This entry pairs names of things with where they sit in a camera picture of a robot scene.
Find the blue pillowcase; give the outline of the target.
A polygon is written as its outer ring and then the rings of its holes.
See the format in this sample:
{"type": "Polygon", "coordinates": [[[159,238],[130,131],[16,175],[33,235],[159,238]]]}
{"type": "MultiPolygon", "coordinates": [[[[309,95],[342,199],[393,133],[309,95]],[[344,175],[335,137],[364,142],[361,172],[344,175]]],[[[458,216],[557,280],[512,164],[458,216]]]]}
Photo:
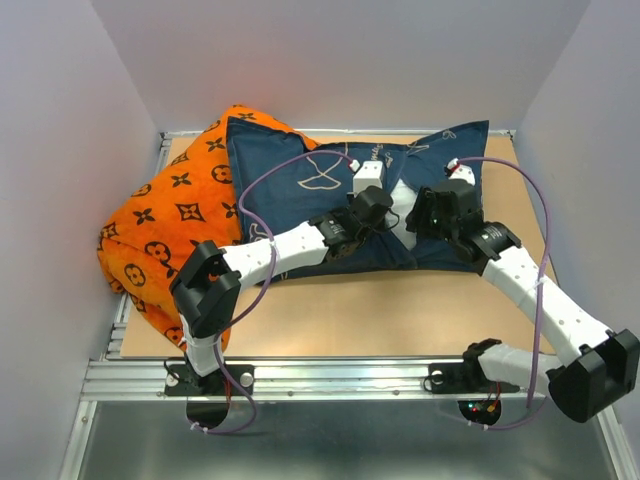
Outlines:
{"type": "Polygon", "coordinates": [[[406,229],[419,190],[445,181],[454,158],[480,157],[486,120],[436,132],[408,144],[330,142],[314,146],[299,133],[248,120],[227,126],[227,150],[245,242],[287,232],[329,212],[368,226],[353,254],[285,273],[286,279],[381,270],[468,272],[445,241],[406,229]]]}

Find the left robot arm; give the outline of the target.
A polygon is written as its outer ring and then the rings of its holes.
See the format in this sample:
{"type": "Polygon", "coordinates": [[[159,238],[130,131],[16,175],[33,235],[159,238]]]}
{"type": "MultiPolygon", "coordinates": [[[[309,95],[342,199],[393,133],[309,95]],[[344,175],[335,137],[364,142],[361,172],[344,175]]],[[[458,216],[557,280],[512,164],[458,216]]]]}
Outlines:
{"type": "Polygon", "coordinates": [[[379,230],[393,206],[389,193],[369,186],[346,207],[333,209],[299,226],[239,246],[200,243],[170,285],[180,314],[188,382],[199,393],[215,392],[222,382],[221,334],[230,327],[239,295],[274,276],[342,260],[379,230]]]}

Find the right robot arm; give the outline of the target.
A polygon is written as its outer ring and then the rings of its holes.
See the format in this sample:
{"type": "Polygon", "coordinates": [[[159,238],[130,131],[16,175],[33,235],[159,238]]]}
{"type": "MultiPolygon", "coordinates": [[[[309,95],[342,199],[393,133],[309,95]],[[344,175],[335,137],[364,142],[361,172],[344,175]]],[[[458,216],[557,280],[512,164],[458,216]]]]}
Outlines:
{"type": "Polygon", "coordinates": [[[524,351],[498,339],[472,343],[459,364],[437,365],[432,392],[471,393],[507,383],[551,399],[566,417],[585,423],[635,388],[638,338],[583,310],[505,225],[485,221],[467,181],[421,188],[407,229],[419,238],[446,241],[532,321],[536,336],[554,350],[551,355],[524,351]]]}

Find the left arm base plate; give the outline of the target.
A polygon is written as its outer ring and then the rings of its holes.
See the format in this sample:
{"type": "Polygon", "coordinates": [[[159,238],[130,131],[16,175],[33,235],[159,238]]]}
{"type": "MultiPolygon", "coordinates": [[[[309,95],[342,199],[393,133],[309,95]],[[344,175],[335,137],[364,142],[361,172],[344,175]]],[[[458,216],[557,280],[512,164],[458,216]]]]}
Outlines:
{"type": "MultiPolygon", "coordinates": [[[[227,364],[228,373],[249,394],[254,390],[255,368],[250,364],[227,364]]],[[[241,395],[240,390],[227,382],[227,378],[217,370],[206,377],[198,376],[186,363],[169,364],[164,394],[169,397],[224,397],[241,395]]]]}

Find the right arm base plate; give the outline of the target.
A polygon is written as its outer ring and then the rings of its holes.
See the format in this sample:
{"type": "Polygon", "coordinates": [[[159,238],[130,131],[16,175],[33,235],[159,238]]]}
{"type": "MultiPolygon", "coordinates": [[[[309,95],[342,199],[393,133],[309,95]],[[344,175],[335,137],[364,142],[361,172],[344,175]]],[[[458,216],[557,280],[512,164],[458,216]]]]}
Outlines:
{"type": "Polygon", "coordinates": [[[423,389],[436,395],[517,393],[520,387],[491,381],[482,371],[464,362],[436,362],[428,367],[423,389]]]}

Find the white pillow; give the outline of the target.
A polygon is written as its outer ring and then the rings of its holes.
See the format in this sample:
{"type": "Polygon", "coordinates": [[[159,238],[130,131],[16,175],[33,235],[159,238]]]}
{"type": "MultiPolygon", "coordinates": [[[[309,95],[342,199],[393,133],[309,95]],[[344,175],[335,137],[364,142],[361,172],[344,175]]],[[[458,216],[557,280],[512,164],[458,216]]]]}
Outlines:
{"type": "Polygon", "coordinates": [[[402,179],[399,179],[391,191],[393,205],[386,215],[386,222],[391,226],[391,232],[407,250],[417,245],[417,236],[407,230],[407,216],[412,211],[417,200],[417,193],[402,179]]]}

